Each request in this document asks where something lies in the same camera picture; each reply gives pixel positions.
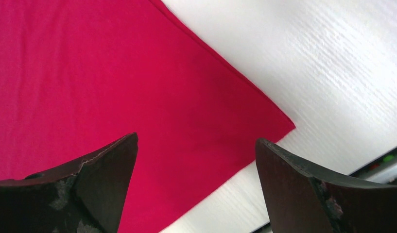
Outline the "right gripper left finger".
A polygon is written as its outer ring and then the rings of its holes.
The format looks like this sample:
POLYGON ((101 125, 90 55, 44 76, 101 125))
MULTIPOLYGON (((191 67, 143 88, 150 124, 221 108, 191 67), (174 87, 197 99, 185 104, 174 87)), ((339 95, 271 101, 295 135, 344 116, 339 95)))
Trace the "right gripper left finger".
POLYGON ((0 233, 115 233, 138 135, 22 180, 0 181, 0 233))

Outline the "red t shirt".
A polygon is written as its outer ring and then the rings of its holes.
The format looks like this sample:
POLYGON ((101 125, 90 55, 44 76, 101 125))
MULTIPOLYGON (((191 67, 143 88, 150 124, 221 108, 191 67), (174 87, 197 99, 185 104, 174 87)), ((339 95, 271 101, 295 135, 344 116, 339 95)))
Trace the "red t shirt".
POLYGON ((158 0, 0 0, 0 180, 138 134, 122 233, 157 233, 291 120, 158 0))

